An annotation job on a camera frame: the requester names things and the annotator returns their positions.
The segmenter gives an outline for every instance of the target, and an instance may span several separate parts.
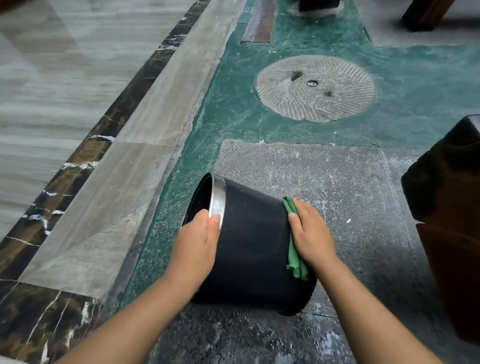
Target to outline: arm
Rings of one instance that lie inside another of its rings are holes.
[[[202,210],[181,227],[165,274],[58,363],[141,363],[212,270],[219,223]]]
[[[330,297],[357,362],[441,363],[338,259],[320,214],[294,201],[299,215],[290,214],[289,220],[295,246]]]

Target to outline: green floor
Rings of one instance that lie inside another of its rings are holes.
[[[478,46],[376,48],[353,0],[341,17],[303,20],[277,0],[270,44],[240,43],[254,0],[231,35],[193,123],[182,156],[163,189],[149,234],[120,306],[142,293],[166,267],[171,242],[193,190],[210,171],[225,139],[266,143],[335,143],[423,149],[458,120],[478,113]],[[267,109],[254,91],[257,74],[291,56],[321,54],[352,61],[375,76],[378,99],[360,115],[318,124],[292,121]]]

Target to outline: round stone disc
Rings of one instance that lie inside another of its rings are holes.
[[[364,110],[376,98],[373,77],[337,57],[296,56],[272,63],[255,83],[260,100],[295,120],[327,122]]]

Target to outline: forearm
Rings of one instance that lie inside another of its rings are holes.
[[[141,363],[194,290],[160,278],[137,300],[92,332],[61,364]]]
[[[339,259],[315,272],[359,364],[441,363]]]

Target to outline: green rag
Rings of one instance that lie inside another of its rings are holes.
[[[294,212],[298,215],[297,208],[293,203],[293,198],[284,197],[282,201],[283,201],[283,206],[285,206],[285,209],[289,214]],[[293,277],[301,278],[302,280],[308,280],[307,265],[302,260],[302,258],[299,257],[299,254],[297,253],[297,249],[295,249],[295,244],[293,243],[293,235],[291,231],[290,231],[290,245],[288,246],[287,269],[290,269],[293,271]]]

